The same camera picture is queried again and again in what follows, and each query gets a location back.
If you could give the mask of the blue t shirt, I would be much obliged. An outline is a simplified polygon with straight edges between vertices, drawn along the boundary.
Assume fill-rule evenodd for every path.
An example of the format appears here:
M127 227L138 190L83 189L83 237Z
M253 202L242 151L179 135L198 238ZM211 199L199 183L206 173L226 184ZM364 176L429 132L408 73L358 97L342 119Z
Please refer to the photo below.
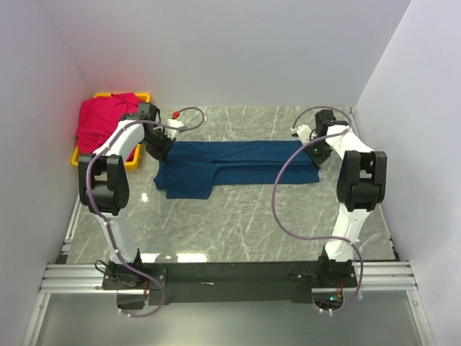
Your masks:
M180 141L153 179L168 199L206 200L218 185L274 183L299 141Z

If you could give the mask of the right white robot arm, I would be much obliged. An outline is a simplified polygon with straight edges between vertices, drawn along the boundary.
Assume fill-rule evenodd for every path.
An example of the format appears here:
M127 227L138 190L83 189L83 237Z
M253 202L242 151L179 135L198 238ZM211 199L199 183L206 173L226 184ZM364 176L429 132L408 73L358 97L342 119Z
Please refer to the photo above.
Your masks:
M348 122L337 120L333 110L315 114L315 128L301 135L310 145L305 152L320 167L333 152L341 159L336 185L339 214L332 240L325 245L329 260L347 262L354 257L354 244L364 222L385 197L387 155L364 144Z

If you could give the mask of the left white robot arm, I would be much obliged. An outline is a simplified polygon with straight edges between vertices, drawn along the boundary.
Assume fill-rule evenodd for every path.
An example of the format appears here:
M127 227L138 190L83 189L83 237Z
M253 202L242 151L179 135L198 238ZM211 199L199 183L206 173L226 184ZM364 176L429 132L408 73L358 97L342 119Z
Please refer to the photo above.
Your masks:
M166 161L184 123L180 111L161 121L157 106L141 102L136 112L125 113L109 138L79 158L79 197L98 220L109 247L105 275L117 277L125 288L139 288L144 280L140 252L130 235L125 208L130 186L125 163L139 143L158 161Z

